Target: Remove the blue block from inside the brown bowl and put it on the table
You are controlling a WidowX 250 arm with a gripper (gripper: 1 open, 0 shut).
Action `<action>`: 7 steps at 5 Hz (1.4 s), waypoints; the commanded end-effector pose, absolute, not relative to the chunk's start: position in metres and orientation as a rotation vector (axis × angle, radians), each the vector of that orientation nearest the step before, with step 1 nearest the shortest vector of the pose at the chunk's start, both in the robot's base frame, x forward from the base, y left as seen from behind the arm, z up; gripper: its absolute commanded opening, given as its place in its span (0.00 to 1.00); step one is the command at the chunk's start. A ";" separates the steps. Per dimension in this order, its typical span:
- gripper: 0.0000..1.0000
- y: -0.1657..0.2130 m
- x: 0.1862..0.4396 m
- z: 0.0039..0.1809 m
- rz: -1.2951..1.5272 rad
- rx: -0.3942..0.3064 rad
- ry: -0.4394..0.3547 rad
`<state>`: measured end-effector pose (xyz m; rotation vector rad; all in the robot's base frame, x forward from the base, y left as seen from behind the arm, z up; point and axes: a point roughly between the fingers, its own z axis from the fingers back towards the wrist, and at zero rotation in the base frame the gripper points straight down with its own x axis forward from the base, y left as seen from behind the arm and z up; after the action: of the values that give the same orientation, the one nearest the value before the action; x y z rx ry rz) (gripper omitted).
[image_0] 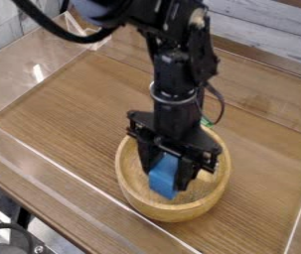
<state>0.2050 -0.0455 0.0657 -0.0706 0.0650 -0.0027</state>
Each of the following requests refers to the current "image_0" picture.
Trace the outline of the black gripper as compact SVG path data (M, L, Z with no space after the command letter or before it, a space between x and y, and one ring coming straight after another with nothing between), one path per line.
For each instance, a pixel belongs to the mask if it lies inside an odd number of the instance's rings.
M204 106L204 90L197 88L187 94L167 94L155 90L155 95L153 111L128 112L128 135L137 141L147 174L165 154L179 158L176 189L185 191L200 170L211 173L218 170L224 149L203 130L197 106Z

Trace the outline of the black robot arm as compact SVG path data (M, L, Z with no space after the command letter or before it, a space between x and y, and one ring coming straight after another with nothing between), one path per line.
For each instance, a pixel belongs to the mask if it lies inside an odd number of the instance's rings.
M224 151L203 130L204 95L216 90L211 79L220 63L204 0L73 0L77 11L100 27L89 36L66 31L31 0L11 1L50 33L74 43L97 43L121 26L136 27L155 66L155 109L128 112L128 134L137 141L151 188L160 193L184 191L201 170L218 170Z

